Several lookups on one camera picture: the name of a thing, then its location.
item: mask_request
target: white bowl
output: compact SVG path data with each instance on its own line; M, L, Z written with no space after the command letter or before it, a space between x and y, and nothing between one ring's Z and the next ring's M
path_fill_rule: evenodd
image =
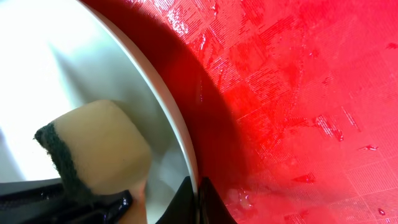
M149 223L164 213L185 176L197 193L197 163L182 115L154 67L115 25L80 2L49 0L3 1L0 21L8 21L0 24L0 147L9 157L0 170L15 170L0 173L0 182L58 177L33 134L72 109L109 99L153 149Z

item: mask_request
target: checkered texture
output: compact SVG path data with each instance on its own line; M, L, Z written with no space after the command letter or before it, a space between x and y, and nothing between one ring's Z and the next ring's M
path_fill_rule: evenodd
M398 1L84 2L162 76L238 223L398 223Z

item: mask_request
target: red surface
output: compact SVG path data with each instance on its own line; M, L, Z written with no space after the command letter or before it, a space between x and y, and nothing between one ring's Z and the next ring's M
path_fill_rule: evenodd
M398 1L85 2L160 73L238 223L398 223Z

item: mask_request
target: black object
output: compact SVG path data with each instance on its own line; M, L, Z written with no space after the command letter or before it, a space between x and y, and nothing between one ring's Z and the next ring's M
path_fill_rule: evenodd
M76 203L65 194L60 179L0 184L1 223L116 223L132 204L128 191ZM186 177L157 224L236 222L209 178L203 178L198 198Z

